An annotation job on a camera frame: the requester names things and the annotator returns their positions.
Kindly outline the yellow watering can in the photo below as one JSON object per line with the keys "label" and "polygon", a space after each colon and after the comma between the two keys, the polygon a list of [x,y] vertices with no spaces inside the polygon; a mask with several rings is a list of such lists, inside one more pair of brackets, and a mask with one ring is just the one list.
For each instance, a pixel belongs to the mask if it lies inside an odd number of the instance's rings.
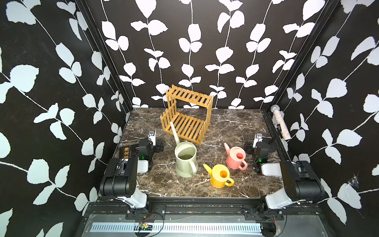
{"label": "yellow watering can", "polygon": [[230,171],[225,165],[215,165],[213,168],[207,164],[203,164],[203,167],[206,169],[210,175],[210,183],[215,188],[222,188],[224,186],[233,186],[235,181],[230,177]]}

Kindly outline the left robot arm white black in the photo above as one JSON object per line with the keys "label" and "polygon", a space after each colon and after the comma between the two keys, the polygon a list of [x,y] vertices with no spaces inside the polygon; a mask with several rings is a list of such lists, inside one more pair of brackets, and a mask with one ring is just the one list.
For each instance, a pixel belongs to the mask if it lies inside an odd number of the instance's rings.
{"label": "left robot arm white black", "polygon": [[148,195],[137,188],[137,175],[150,172],[154,154],[163,150],[162,141],[149,138],[120,147],[119,157],[110,160],[100,183],[101,196],[115,198],[134,209],[147,209]]}

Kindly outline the green watering can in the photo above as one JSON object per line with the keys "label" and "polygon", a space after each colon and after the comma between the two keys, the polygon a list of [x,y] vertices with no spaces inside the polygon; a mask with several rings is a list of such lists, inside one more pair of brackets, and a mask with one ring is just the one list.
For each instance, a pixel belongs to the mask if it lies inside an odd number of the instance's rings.
{"label": "green watering can", "polygon": [[176,157],[176,172],[183,178],[193,177],[198,171],[198,163],[196,159],[197,148],[191,142],[180,142],[173,122],[170,122],[170,126],[176,142],[174,151]]}

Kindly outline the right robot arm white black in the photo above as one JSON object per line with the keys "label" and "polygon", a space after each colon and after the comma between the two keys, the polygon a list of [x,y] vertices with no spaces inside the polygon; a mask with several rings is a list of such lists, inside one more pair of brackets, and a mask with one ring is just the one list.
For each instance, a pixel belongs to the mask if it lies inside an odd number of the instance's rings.
{"label": "right robot arm white black", "polygon": [[251,164],[257,174],[279,177],[283,181],[283,188],[261,198],[262,209],[278,210],[298,202],[321,199],[325,190],[309,162],[268,162],[268,156],[277,148],[276,142],[265,137],[244,144],[245,152],[252,155]]}

